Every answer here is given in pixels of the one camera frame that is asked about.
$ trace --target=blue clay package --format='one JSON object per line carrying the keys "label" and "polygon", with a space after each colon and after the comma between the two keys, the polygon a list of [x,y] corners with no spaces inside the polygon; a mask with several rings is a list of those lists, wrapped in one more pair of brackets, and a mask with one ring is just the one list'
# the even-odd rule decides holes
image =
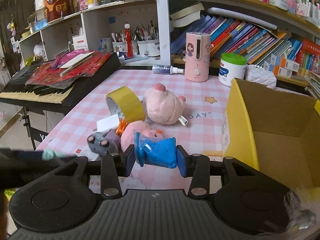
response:
{"label": "blue clay package", "polygon": [[176,139],[149,138],[134,132],[134,153],[137,163],[173,169],[177,167]]}

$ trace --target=tape roll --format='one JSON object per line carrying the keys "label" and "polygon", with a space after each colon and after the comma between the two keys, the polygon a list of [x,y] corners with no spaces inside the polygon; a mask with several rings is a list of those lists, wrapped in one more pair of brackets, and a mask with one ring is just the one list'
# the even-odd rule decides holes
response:
{"label": "tape roll", "polygon": [[128,87],[120,87],[107,94],[106,101],[111,115],[117,114],[119,118],[124,118],[127,123],[146,119],[139,98]]}

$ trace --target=pink checkered tablecloth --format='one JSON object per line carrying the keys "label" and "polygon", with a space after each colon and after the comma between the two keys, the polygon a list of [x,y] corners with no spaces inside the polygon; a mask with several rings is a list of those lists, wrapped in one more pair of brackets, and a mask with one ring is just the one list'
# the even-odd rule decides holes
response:
{"label": "pink checkered tablecloth", "polygon": [[[216,76],[209,76],[203,83],[190,82],[184,75],[154,74],[149,70],[118,70],[96,87],[49,133],[38,149],[50,149],[73,154],[86,146],[87,137],[96,128],[96,122],[110,116],[106,94],[122,87],[129,87],[137,96],[156,83],[162,83],[176,96],[183,95],[187,107],[183,116],[189,124],[159,125],[151,122],[153,128],[163,130],[166,138],[175,137],[189,153],[214,155],[221,148],[221,123],[226,109],[230,88],[223,86]],[[188,189],[191,178],[182,178],[178,168],[167,169],[135,163],[132,177],[141,181],[147,189]]]}

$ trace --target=green lid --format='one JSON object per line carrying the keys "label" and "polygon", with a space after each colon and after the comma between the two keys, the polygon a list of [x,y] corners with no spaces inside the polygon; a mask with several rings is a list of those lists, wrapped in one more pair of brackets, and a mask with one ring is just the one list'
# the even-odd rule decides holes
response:
{"label": "green lid", "polygon": [[221,59],[225,62],[240,66],[247,64],[247,59],[245,57],[234,53],[222,53]]}

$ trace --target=pink humidifier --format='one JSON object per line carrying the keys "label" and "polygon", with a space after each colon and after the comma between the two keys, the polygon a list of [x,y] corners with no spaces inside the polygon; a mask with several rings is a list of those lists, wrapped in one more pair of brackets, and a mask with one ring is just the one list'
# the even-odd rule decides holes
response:
{"label": "pink humidifier", "polygon": [[186,65],[184,75],[193,82],[208,80],[210,59],[210,34],[187,33]]}

